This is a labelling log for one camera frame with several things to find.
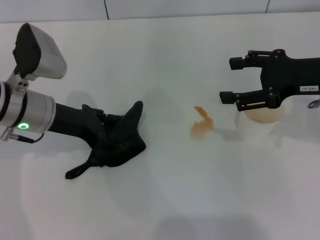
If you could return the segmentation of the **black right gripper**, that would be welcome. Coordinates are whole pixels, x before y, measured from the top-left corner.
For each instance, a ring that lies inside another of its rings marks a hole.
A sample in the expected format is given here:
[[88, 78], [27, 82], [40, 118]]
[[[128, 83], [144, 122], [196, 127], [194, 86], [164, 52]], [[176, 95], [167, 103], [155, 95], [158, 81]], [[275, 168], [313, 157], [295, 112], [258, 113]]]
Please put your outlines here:
[[244, 58], [230, 58], [229, 65], [231, 70], [262, 68], [262, 90], [219, 93], [222, 104], [235, 104], [239, 112], [261, 108], [276, 109], [291, 96], [320, 95], [319, 58], [294, 59], [288, 57], [283, 49], [249, 50]]

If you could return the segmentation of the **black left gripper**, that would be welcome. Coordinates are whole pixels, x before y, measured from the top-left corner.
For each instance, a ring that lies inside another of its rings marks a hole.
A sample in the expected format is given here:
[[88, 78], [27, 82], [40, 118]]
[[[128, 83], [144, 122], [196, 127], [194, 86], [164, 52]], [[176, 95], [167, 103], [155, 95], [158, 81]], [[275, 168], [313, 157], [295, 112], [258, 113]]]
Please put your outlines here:
[[83, 104], [76, 109], [57, 103], [50, 132], [73, 136], [84, 140], [91, 148], [99, 144], [99, 151], [106, 153], [124, 152], [124, 140], [106, 135], [105, 125], [116, 125], [120, 115], [105, 114], [102, 109]]

